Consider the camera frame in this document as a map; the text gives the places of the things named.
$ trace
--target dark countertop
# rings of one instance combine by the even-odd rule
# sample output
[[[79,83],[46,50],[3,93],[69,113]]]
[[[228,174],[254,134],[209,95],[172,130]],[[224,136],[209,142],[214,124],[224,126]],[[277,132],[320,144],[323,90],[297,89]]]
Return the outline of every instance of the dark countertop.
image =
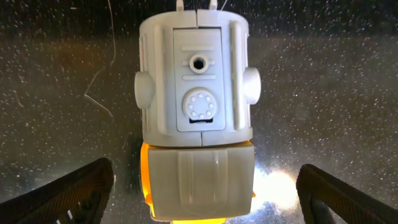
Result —
[[[137,28],[174,1],[110,2],[112,66],[107,1],[45,2],[0,3],[0,202],[107,157],[116,184],[103,223],[151,223],[138,179]],[[251,110],[255,211],[229,223],[303,223],[296,200],[278,199],[295,198],[289,184],[306,163],[398,208],[398,3],[230,1],[225,10],[248,19],[249,65],[262,78]],[[83,97],[102,68],[89,95],[113,118]]]

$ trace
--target toy robot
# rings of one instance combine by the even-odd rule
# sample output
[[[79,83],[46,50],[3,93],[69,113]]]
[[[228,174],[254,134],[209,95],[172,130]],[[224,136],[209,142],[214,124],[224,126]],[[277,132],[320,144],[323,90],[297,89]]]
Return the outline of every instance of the toy robot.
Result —
[[[248,67],[247,20],[216,8],[184,11],[178,0],[177,11],[139,29],[141,183],[157,221],[222,223],[250,212],[250,105],[261,81]]]

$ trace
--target black object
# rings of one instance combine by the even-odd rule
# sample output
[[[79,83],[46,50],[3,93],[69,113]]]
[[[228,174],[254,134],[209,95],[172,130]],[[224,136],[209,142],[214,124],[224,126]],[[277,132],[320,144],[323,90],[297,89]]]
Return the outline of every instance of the black object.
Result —
[[[398,223],[398,210],[311,164],[300,169],[296,188],[306,224],[335,223],[329,208],[349,224]]]
[[[101,158],[0,203],[0,223],[100,223],[112,186],[111,161]]]

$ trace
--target round button with dots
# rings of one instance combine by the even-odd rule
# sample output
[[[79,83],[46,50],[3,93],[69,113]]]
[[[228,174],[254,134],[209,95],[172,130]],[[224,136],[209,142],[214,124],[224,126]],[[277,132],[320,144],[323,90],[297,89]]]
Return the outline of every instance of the round button with dots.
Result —
[[[194,88],[185,94],[183,112],[191,120],[207,120],[214,117],[217,102],[214,94],[206,88]]]

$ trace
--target screw hole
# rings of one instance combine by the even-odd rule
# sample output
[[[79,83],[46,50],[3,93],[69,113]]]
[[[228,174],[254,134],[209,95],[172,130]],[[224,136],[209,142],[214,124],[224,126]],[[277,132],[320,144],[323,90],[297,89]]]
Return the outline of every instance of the screw hole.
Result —
[[[193,67],[195,69],[198,69],[198,70],[203,69],[205,67],[205,65],[206,65],[206,62],[201,57],[195,58],[193,61]]]

